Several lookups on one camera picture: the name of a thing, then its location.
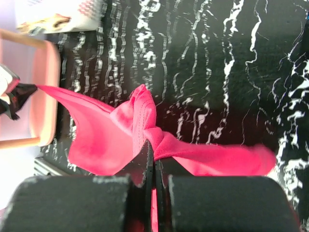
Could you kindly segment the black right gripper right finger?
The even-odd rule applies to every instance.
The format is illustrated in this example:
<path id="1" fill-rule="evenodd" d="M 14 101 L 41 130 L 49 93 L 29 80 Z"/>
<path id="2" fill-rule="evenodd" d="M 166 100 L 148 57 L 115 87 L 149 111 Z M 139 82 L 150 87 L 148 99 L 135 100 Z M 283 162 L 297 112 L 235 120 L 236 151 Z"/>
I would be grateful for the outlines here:
<path id="1" fill-rule="evenodd" d="M 264 176 L 193 176 L 175 160 L 155 162 L 161 232 L 298 232 L 281 186 Z"/>

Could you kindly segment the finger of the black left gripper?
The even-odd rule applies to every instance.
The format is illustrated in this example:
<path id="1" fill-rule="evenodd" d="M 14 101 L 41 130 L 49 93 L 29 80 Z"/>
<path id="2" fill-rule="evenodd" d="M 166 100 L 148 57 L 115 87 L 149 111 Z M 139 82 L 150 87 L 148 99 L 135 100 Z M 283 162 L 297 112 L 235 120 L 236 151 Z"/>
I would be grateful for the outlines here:
<path id="1" fill-rule="evenodd" d="M 7 94 L 10 103 L 6 104 L 6 115 L 12 120 L 18 120 L 20 117 L 17 115 L 17 112 L 22 109 L 29 97 L 34 94 L 37 89 L 37 86 L 34 84 L 18 84 Z"/>

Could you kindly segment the red t shirt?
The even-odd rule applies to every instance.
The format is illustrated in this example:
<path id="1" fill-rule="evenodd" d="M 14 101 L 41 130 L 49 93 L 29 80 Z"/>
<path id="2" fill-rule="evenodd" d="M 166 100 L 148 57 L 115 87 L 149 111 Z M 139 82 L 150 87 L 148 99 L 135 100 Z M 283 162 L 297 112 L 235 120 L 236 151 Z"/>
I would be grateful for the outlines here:
<path id="1" fill-rule="evenodd" d="M 146 142 L 154 161 L 173 158 L 194 176 L 259 176 L 275 165 L 274 155 L 263 146 L 196 145 L 163 131 L 156 125 L 156 107 L 144 85 L 116 108 L 64 88 L 39 88 L 67 108 L 76 124 L 70 162 L 94 174 L 119 172 Z"/>

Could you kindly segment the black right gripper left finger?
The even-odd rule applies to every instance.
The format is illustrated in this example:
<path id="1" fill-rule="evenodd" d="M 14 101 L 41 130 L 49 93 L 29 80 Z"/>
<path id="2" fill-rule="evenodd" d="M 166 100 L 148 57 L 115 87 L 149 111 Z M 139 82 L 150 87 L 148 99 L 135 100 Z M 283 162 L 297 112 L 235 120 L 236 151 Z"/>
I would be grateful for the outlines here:
<path id="1" fill-rule="evenodd" d="M 153 149 L 113 176 L 34 176 L 15 190 L 3 232 L 149 232 Z"/>

